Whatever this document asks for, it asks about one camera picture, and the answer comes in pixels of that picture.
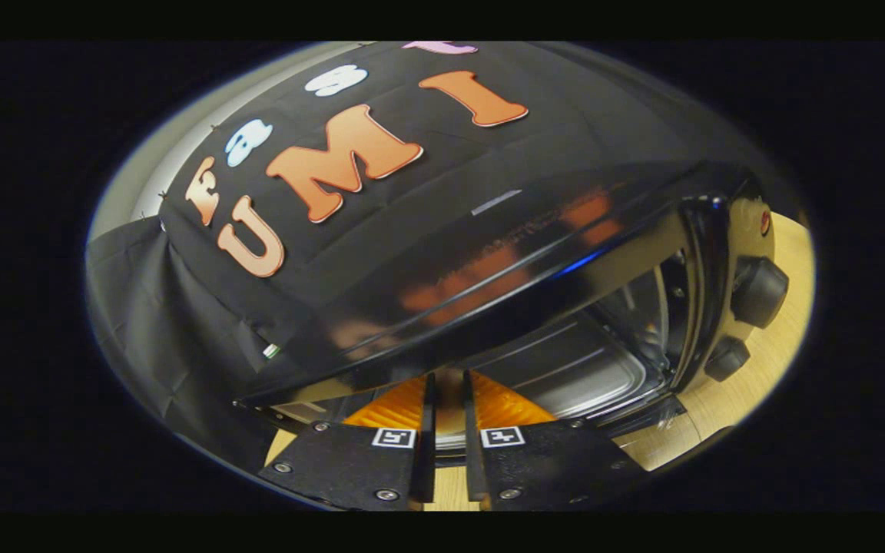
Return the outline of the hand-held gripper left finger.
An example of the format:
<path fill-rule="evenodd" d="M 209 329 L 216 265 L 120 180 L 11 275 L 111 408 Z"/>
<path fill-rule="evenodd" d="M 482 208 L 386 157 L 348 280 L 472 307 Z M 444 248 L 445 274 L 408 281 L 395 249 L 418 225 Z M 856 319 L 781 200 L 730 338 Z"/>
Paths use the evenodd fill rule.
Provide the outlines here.
<path fill-rule="evenodd" d="M 433 500 L 435 377 L 403 382 L 341 423 L 319 421 L 257 475 L 277 490 L 345 511 L 421 511 Z"/>

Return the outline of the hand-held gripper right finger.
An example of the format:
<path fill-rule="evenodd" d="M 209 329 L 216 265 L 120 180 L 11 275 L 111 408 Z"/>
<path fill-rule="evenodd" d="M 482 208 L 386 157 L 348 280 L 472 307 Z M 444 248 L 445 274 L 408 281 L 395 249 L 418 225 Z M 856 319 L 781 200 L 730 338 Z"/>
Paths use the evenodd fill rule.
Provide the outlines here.
<path fill-rule="evenodd" d="M 493 512 L 595 510 L 648 476 L 605 430 L 580 418 L 482 425 L 482 379 L 463 373 L 469 499 Z"/>

